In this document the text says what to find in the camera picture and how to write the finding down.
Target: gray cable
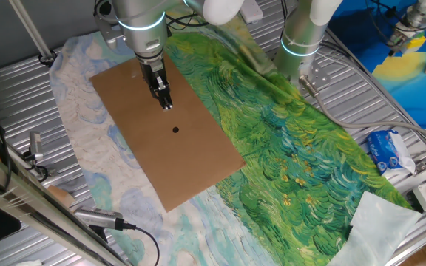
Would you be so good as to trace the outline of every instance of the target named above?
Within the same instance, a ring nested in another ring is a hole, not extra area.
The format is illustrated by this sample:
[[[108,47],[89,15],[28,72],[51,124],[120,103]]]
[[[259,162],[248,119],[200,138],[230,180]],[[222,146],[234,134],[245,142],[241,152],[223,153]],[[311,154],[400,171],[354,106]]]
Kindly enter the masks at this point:
[[[333,117],[333,115],[330,114],[330,112],[326,109],[325,104],[322,101],[322,98],[319,95],[317,95],[315,97],[315,99],[317,100],[319,106],[322,108],[322,112],[331,121],[335,122],[335,124],[342,126],[344,128],[362,129],[362,128],[375,127],[375,126],[401,126],[401,127],[405,127],[405,128],[408,128],[408,129],[412,129],[415,132],[422,133],[426,137],[426,130],[424,130],[424,129],[418,127],[418,126],[411,125],[409,123],[393,122],[393,121],[380,121],[380,122],[375,122],[375,123],[350,124],[350,123],[342,122],[340,120],[337,120],[335,117]]]
[[[127,18],[108,18],[108,17],[106,17],[106,16],[104,16],[104,15],[101,15],[101,13],[100,13],[100,8],[101,8],[101,6],[102,6],[104,3],[108,2],[108,1],[109,1],[109,0],[101,0],[101,2],[99,2],[99,3],[98,3],[98,6],[96,7],[96,15],[98,15],[101,19],[103,19],[103,20],[105,20],[105,21],[108,21],[108,22],[111,22],[111,23],[118,23],[119,21],[120,21],[120,22],[123,22],[123,21],[129,21],[129,20],[131,20],[131,19],[139,18],[140,16],[146,15],[147,13],[149,13],[149,12],[151,12],[151,11],[153,11],[153,10],[158,9],[161,5],[165,4],[168,0],[163,0],[163,1],[162,1],[162,2],[160,2],[159,4],[156,4],[154,7],[151,7],[151,8],[149,8],[148,10],[144,10],[144,11],[142,11],[142,12],[140,12],[140,13],[137,13],[137,14],[135,14],[135,15],[133,15],[133,16],[130,16],[130,17],[127,17]]]

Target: green swirl pattern cloth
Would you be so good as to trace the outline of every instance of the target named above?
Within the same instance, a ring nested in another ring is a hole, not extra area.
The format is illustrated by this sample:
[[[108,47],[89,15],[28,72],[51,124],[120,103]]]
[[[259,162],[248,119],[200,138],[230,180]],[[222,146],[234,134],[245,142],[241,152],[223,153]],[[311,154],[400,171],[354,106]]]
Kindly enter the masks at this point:
[[[132,52],[110,51],[99,33],[73,38],[50,70],[98,207],[152,232],[160,265],[327,265],[364,191],[410,207],[351,136],[275,69],[240,18],[174,31],[166,53],[247,163],[169,213],[88,81]],[[113,234],[133,263],[152,265],[148,238]]]

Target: metal grating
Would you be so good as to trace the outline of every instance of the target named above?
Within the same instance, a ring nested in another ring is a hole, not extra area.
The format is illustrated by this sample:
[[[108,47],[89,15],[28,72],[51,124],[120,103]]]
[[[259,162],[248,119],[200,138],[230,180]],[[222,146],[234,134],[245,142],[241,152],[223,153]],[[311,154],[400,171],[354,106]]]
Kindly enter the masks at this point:
[[[40,131],[44,159],[39,163],[57,169],[57,174],[49,177],[44,186],[55,185],[68,191],[75,198],[70,208],[95,206],[58,113],[49,69],[37,58],[0,69],[0,123],[6,130],[7,142],[21,153],[29,148],[29,131]],[[106,237],[109,245],[127,259],[107,231]],[[1,266],[37,259],[44,265],[91,265],[26,225],[0,241]]]
[[[257,3],[264,12],[264,17],[247,27],[255,41],[273,58],[280,44],[283,27],[280,0],[257,0]],[[287,5],[290,12],[297,6],[297,0],[287,0]],[[327,38],[342,45],[331,33]],[[318,55],[316,62],[331,79],[328,85],[319,90],[331,114],[352,123],[378,120],[413,122],[376,80],[356,72],[354,63],[327,48],[320,49],[319,53],[326,58]],[[317,106],[309,96],[305,99]],[[58,172],[57,177],[49,178],[44,184],[56,185],[70,192],[76,199],[72,208],[95,204],[61,122],[49,84],[48,69],[40,65],[37,58],[0,69],[0,121],[7,130],[8,142],[20,152],[27,150],[29,131],[40,131],[45,151],[41,164],[55,167]],[[349,132],[368,152],[365,138],[375,129],[352,129]],[[418,162],[425,159],[425,142],[410,130],[398,130],[414,160]],[[403,194],[423,181],[406,176],[395,176],[389,180]],[[126,258],[112,237],[109,234],[107,236],[110,245],[114,245],[113,248]],[[426,214],[407,235],[389,265],[399,264],[424,244]],[[44,265],[91,265],[27,226],[0,241],[0,265],[14,265],[15,262],[34,259],[42,259]]]

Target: white cloth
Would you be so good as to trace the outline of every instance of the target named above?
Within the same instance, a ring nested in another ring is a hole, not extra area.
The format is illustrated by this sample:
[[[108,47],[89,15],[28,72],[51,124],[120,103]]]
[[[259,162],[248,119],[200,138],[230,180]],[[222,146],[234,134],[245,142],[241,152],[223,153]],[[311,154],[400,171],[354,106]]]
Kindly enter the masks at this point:
[[[328,266],[385,265],[420,216],[365,192],[351,220],[348,241]]]

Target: brown cardboard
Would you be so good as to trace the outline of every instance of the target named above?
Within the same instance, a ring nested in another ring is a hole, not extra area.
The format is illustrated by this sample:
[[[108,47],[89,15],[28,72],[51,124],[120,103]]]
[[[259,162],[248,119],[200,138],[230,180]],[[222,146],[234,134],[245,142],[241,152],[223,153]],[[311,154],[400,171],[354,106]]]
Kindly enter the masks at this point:
[[[174,63],[164,60],[173,102],[166,112],[143,81],[137,59],[90,80],[170,211],[246,163]]]
[[[65,190],[57,188],[56,186],[49,185],[47,190],[67,208],[75,202],[75,199],[72,197],[72,195],[68,194],[68,192]]]

